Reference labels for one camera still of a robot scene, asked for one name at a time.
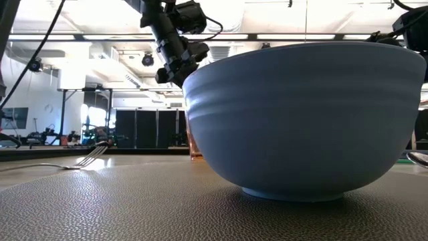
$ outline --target table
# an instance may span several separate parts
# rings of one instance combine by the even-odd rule
[[[72,171],[0,192],[0,240],[427,240],[428,177],[333,202],[251,197],[206,163]]]

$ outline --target bowl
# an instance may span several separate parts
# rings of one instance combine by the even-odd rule
[[[220,176],[257,197],[322,202],[394,165],[425,70],[405,48],[297,44],[209,64],[183,92],[196,144]]]

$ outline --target wall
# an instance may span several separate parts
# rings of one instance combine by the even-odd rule
[[[22,63],[12,60],[6,55],[3,56],[1,73],[7,86],[7,93],[11,90],[24,67]],[[28,72],[24,76],[5,106],[5,108],[29,108],[26,129],[18,129],[19,135],[26,137],[35,131],[34,118],[37,119],[38,131],[44,130],[51,124],[55,125],[56,133],[60,131],[62,92],[57,91],[58,82],[58,78],[51,78],[49,74],[44,73]],[[83,93],[77,92],[66,102],[63,131],[65,135],[72,130],[80,132],[80,106],[83,104],[83,97]],[[2,132],[7,135],[16,135],[14,130],[3,130]]]

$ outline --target glass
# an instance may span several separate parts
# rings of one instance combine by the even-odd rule
[[[189,126],[189,120],[186,113],[186,132],[189,140],[190,159],[194,162],[205,161],[198,146],[196,145],[195,139],[193,138],[192,132]]]

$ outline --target ceiling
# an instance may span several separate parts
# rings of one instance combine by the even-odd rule
[[[390,0],[199,0],[205,14],[221,22],[225,31],[240,33],[372,33],[390,32],[391,25],[405,11]],[[402,0],[411,7],[428,5],[428,0]],[[13,26],[13,33],[45,33],[60,1],[21,0]],[[122,0],[67,0],[56,23],[54,33],[150,33],[139,28],[140,14]],[[218,27],[209,22],[207,33]],[[230,48],[227,55],[240,54],[260,48],[259,42],[208,42],[210,47]],[[271,46],[295,44],[274,42]],[[38,43],[21,42],[14,48],[25,52],[34,50]],[[48,64],[62,68],[69,64],[67,56],[77,49],[87,50],[91,43],[46,43],[45,50],[61,50],[62,58],[46,58]],[[145,86],[158,87],[153,77],[163,65],[154,56],[154,66],[144,67],[141,59],[145,52],[155,52],[156,46],[148,42],[103,42],[91,47],[101,48],[111,57],[112,48],[118,57],[91,59],[82,65],[88,71],[87,81],[99,82],[115,88],[130,88],[124,78],[129,72]]]

